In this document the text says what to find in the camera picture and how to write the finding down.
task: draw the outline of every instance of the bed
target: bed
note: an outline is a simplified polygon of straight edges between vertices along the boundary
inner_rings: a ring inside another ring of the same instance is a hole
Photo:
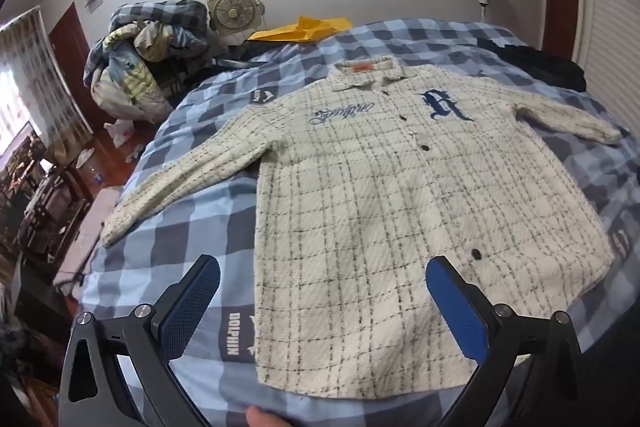
[[[547,86],[478,48],[478,38],[500,46],[523,44],[498,26],[410,19],[359,26],[317,44],[287,44],[271,50],[254,59],[266,61],[265,65],[220,73],[191,91],[146,148],[125,192],[163,163],[203,143],[249,103],[254,90],[283,96],[324,78],[328,65],[341,59],[391,54],[409,66],[435,64],[470,76],[490,76],[614,122],[588,93]],[[585,350],[634,304],[640,291],[640,148],[624,128],[622,142],[604,146],[533,127],[596,208],[616,254],[605,279],[569,309]],[[138,223],[107,250],[98,248],[85,282],[82,309],[98,318],[129,314],[140,303],[155,302],[200,254],[214,255],[222,268],[221,287],[185,354],[171,362],[180,383],[212,425],[245,425],[244,410],[251,404],[304,425],[385,427],[398,418],[404,425],[436,424],[460,388],[352,401],[300,396],[257,382],[252,355],[257,175],[255,165],[182,198]],[[238,341],[229,342],[228,328],[238,324]],[[121,365],[136,403],[145,418],[152,419],[132,365],[128,359],[122,359]],[[504,393],[492,417],[494,424],[504,417],[509,400]]]

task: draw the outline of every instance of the white fan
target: white fan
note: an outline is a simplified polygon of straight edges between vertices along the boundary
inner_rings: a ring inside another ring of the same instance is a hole
[[[240,44],[262,25],[260,0],[208,0],[210,26],[226,44]]]

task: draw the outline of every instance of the orange clothing tag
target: orange clothing tag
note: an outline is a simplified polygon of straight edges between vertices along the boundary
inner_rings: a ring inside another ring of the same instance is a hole
[[[373,71],[373,65],[363,64],[361,66],[354,66],[353,68],[351,68],[351,70],[353,71],[353,73],[360,73],[361,71]]]

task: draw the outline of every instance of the yellow bag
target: yellow bag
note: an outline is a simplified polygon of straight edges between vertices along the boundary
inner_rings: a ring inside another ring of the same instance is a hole
[[[322,39],[353,28],[353,24],[347,18],[339,19],[312,19],[300,16],[297,24],[281,26],[274,30],[255,32],[250,41],[277,41],[277,42],[318,42]]]

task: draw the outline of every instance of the blue embroidery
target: blue embroidery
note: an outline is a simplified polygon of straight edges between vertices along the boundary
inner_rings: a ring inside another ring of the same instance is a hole
[[[436,116],[447,116],[450,112],[453,112],[460,120],[475,121],[473,118],[467,118],[456,106],[457,102],[454,102],[449,98],[447,91],[440,91],[437,89],[430,89],[420,95],[424,100],[424,103],[431,105],[433,112],[431,113],[431,120],[435,120]],[[448,109],[442,107],[442,104],[447,104]]]
[[[329,118],[333,118],[334,116],[341,116],[343,118],[348,118],[350,116],[355,116],[361,112],[367,112],[374,105],[373,102],[369,103],[357,103],[355,105],[351,104],[346,107],[337,107],[335,109],[319,109],[314,112],[314,117],[309,120],[311,125],[317,125],[319,123],[324,123]]]

